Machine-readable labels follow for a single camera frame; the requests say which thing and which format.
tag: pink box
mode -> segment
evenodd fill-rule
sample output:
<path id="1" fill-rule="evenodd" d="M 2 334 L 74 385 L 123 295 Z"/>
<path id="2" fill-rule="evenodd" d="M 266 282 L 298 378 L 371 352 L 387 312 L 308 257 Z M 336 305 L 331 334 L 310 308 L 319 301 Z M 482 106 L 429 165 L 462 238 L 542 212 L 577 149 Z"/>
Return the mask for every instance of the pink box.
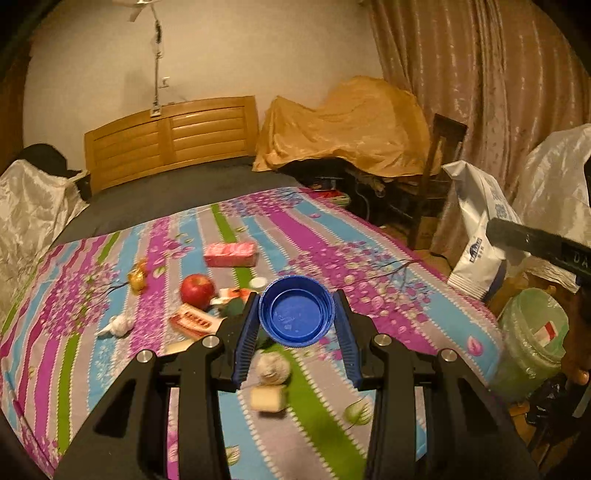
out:
<path id="1" fill-rule="evenodd" d="M 203 253 L 208 267 L 254 267 L 257 258 L 255 242 L 210 244 Z"/>

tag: garlic bulb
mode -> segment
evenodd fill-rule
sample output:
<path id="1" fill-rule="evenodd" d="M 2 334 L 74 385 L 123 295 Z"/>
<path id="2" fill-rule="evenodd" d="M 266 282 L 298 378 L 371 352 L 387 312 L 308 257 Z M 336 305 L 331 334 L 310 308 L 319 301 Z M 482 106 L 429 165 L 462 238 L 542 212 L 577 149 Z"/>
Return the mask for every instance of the garlic bulb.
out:
<path id="1" fill-rule="evenodd" d="M 134 327 L 134 318 L 127 315 L 114 315 L 109 320 L 109 324 L 103 328 L 96 336 L 110 333 L 116 337 L 123 337 Z"/>
<path id="2" fill-rule="evenodd" d="M 290 376 L 290 363 L 277 352 L 262 353 L 255 366 L 262 385 L 281 385 Z"/>

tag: white plastic bag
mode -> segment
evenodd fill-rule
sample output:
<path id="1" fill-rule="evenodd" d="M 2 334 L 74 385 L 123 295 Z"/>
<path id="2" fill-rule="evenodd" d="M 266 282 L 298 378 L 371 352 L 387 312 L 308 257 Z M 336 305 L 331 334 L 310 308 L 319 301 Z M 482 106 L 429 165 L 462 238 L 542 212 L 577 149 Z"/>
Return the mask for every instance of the white plastic bag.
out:
<path id="1" fill-rule="evenodd" d="M 521 221 L 494 177 L 465 161 L 448 163 L 442 168 L 454 180 L 464 225 L 470 237 L 447 282 L 482 300 L 497 276 L 499 285 L 504 279 L 505 260 L 517 265 L 527 255 L 512 248 L 493 247 L 486 237 L 488 221 L 495 217 L 520 224 Z"/>
<path id="2" fill-rule="evenodd" d="M 513 207 L 523 223 L 591 247 L 591 209 L 584 174 L 591 157 L 591 125 L 554 132 L 527 157 Z M 529 257 L 523 270 L 576 293 L 575 275 Z"/>

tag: gray bedsheet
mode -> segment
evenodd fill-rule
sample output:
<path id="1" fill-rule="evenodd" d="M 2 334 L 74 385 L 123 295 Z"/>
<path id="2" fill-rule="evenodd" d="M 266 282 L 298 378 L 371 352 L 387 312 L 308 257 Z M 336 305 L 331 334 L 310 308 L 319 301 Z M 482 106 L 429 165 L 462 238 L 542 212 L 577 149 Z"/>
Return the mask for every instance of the gray bedsheet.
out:
<path id="1" fill-rule="evenodd" d="M 248 193 L 300 186 L 276 172 L 253 172 L 252 157 L 178 168 L 99 192 L 53 245 L 116 232 L 189 208 Z"/>

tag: beige curtain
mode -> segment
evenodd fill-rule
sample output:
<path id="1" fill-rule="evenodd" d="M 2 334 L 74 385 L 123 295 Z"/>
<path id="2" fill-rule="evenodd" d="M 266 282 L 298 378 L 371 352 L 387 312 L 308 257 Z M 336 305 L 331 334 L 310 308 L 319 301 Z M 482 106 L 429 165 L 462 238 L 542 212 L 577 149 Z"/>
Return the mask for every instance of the beige curtain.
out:
<path id="1" fill-rule="evenodd" d="M 462 159 L 509 201 L 527 154 L 551 132 L 591 121 L 590 78 L 530 0 L 370 0 L 384 78 L 469 127 Z M 450 192 L 431 249 L 452 263 L 467 235 Z"/>

